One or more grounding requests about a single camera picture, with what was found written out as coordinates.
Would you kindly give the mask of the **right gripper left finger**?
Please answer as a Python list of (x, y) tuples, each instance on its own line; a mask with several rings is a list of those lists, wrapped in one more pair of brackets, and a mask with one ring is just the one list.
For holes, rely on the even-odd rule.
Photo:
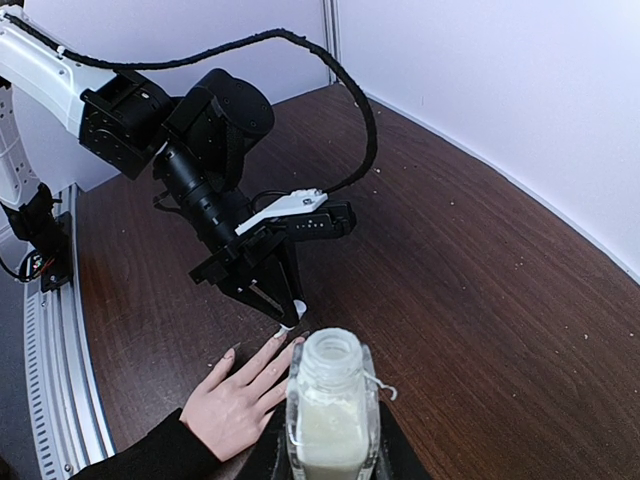
[(281, 404), (273, 411), (273, 416), (235, 480), (290, 479), (285, 425), (286, 408)]

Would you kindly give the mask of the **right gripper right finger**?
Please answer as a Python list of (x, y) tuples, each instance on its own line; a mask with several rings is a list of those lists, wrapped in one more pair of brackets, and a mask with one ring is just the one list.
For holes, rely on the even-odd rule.
[(379, 403), (380, 443), (374, 468), (377, 480), (432, 480), (390, 408)]

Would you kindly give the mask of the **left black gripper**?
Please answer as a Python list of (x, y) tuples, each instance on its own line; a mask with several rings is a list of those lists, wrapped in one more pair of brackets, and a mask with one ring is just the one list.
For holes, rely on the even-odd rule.
[(207, 281), (236, 300), (248, 300), (287, 328), (295, 327), (295, 311), (298, 318), (306, 313), (295, 245), (285, 233), (270, 228), (233, 240), (194, 267), (189, 277), (196, 284)]

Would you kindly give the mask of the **white nail polish cap brush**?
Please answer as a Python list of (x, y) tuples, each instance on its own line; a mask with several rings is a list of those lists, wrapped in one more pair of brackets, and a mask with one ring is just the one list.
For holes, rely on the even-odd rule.
[(302, 317), (306, 314), (306, 312), (307, 304), (303, 300), (294, 299), (292, 308), (288, 309), (280, 319), (280, 327), (274, 337), (283, 337), (288, 332), (294, 330), (299, 325)]

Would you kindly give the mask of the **white nail polish bottle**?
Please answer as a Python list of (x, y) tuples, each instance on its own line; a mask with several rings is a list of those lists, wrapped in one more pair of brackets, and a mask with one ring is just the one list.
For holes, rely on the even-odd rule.
[(369, 479), (381, 441), (379, 391), (369, 347), (342, 328), (294, 349), (286, 394), (287, 451), (295, 479)]

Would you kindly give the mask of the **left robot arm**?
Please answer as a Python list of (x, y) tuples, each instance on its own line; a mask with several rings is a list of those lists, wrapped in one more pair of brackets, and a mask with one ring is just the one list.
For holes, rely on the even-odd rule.
[(1, 9), (1, 208), (20, 240), (62, 270), (69, 235), (54, 218), (50, 188), (33, 171), (13, 115), (21, 90), (81, 146), (128, 178), (151, 168), (210, 257), (192, 273), (294, 328), (305, 314), (294, 237), (327, 199), (317, 189), (278, 195), (258, 208), (240, 190), (247, 153), (273, 128), (266, 97), (224, 70), (173, 97), (143, 66), (85, 58), (31, 23), (22, 7)]

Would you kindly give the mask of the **person's hand on table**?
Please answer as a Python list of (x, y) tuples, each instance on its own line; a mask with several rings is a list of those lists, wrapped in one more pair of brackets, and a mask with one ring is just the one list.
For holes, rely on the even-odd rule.
[(276, 334), (236, 372), (230, 348), (189, 396), (181, 423), (221, 462), (253, 446), (274, 409), (286, 398), (294, 350), (306, 336), (290, 343)]

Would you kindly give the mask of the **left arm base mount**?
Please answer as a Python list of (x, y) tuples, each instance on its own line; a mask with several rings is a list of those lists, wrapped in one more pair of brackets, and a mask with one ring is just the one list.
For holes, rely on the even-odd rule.
[(40, 280), (42, 293), (57, 290), (73, 279), (72, 214), (68, 211), (55, 216), (54, 205), (61, 204), (44, 183), (35, 196), (17, 210), (3, 206), (13, 233), (26, 241), (41, 259), (38, 268), (25, 267), (21, 280)]

